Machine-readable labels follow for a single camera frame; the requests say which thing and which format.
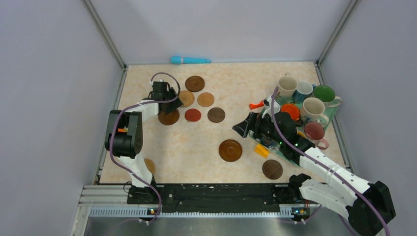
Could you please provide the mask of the medium brown round coaster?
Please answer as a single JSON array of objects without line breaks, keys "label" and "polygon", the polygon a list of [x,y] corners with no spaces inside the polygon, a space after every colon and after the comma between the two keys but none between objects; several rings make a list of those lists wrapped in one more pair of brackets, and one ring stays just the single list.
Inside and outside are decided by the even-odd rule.
[{"label": "medium brown round coaster", "polygon": [[169,126],[175,124],[179,120],[179,117],[180,113],[178,109],[175,109],[173,112],[168,114],[165,112],[161,112],[158,115],[158,120],[161,124]]}]

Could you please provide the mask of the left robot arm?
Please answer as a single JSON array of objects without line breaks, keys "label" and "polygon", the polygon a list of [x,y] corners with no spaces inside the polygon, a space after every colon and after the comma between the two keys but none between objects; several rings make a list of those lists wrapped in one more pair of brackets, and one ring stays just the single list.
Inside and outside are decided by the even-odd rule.
[{"label": "left robot arm", "polygon": [[132,187],[129,194],[139,195],[145,203],[157,199],[154,177],[141,155],[144,144],[143,123],[149,118],[172,115],[182,106],[177,92],[169,83],[159,80],[151,83],[149,96],[125,110],[109,113],[105,148],[111,159],[128,172]]}]

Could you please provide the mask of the red round coaster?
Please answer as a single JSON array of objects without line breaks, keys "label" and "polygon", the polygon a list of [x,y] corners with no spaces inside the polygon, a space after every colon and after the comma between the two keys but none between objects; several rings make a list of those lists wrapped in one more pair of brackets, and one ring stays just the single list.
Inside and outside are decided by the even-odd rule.
[{"label": "red round coaster", "polygon": [[188,109],[184,114],[185,119],[189,122],[197,122],[201,119],[201,116],[201,112],[197,109]]}]

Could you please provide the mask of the light wood coaster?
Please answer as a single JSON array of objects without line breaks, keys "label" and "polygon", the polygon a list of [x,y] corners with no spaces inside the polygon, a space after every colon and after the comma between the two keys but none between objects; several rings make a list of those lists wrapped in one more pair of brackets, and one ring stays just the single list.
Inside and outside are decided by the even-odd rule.
[{"label": "light wood coaster", "polygon": [[209,107],[214,103],[215,99],[213,94],[209,92],[203,92],[197,97],[197,102],[202,107]]}]

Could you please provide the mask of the woven rattan coaster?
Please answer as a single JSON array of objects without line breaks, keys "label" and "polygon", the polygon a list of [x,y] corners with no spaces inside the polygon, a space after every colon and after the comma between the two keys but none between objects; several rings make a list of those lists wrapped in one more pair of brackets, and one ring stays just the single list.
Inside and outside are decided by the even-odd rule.
[{"label": "woven rattan coaster", "polygon": [[188,90],[181,91],[179,93],[179,99],[182,102],[181,107],[184,107],[184,108],[191,106],[195,101],[194,94]]}]

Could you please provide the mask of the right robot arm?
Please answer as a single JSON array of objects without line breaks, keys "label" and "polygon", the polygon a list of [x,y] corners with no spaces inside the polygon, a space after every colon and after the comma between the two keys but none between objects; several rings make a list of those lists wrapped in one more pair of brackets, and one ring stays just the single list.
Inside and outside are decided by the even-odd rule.
[{"label": "right robot arm", "polygon": [[396,216],[389,188],[362,179],[327,157],[310,140],[297,133],[296,123],[286,112],[250,112],[232,127],[243,138],[277,144],[283,157],[310,170],[325,182],[306,174],[289,178],[289,198],[295,203],[309,200],[321,204],[348,221],[361,236],[389,235],[388,223]]}]

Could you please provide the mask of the dark brown grooved coaster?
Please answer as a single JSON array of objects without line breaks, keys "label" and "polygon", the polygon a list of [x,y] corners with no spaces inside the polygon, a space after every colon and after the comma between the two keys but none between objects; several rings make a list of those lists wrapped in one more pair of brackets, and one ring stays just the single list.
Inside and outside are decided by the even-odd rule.
[{"label": "dark brown grooved coaster", "polygon": [[185,81],[185,87],[190,92],[199,92],[205,87],[205,81],[201,76],[190,76]]}]

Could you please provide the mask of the dark walnut coaster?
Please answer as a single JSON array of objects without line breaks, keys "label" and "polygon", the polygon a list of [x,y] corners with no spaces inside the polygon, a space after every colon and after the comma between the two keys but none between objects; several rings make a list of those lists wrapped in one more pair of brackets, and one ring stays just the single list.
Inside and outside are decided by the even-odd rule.
[{"label": "dark walnut coaster", "polygon": [[207,117],[213,123],[220,123],[225,119],[225,111],[219,107],[211,108],[208,111]]}]

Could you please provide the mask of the large brown wooden saucer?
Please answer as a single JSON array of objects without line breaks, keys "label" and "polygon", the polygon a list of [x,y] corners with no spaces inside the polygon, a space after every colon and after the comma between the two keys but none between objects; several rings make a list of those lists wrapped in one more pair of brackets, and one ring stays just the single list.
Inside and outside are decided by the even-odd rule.
[{"label": "large brown wooden saucer", "polygon": [[235,162],[241,158],[243,149],[238,141],[227,139],[219,145],[218,152],[222,160]]}]

